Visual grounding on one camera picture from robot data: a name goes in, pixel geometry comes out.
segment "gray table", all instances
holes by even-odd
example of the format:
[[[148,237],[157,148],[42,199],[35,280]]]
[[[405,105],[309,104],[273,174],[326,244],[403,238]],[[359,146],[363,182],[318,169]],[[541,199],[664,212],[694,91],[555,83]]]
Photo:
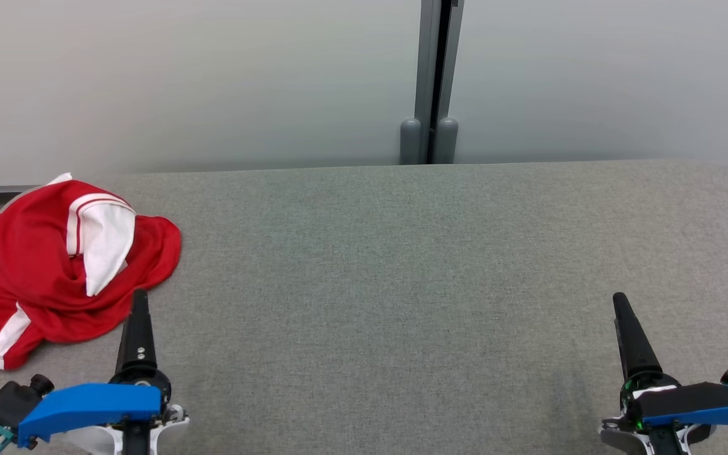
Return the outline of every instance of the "gray table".
[[[728,368],[728,168],[356,167],[93,182],[182,230],[151,293],[174,453],[616,453],[625,291],[685,383]],[[23,369],[103,381],[119,332]],[[43,444],[37,453],[76,453]],[[728,428],[697,446],[728,454]]]

